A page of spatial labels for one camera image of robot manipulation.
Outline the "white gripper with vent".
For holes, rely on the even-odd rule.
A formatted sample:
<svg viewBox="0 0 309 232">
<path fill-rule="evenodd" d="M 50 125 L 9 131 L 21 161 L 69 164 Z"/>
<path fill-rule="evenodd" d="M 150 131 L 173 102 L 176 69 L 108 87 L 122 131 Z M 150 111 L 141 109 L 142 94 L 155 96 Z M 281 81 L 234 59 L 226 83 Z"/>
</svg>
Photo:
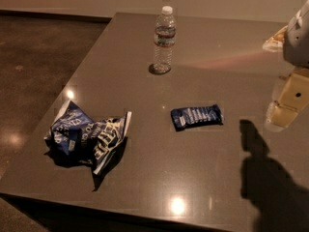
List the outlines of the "white gripper with vent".
<svg viewBox="0 0 309 232">
<path fill-rule="evenodd" d="M 309 68 L 309 0 L 297 11 L 288 26 L 282 27 L 263 43 L 262 49 L 283 51 L 287 62 Z M 308 69 L 294 69 L 287 76 L 279 76 L 267 108 L 266 129 L 274 132 L 286 129 L 308 104 Z"/>
</svg>

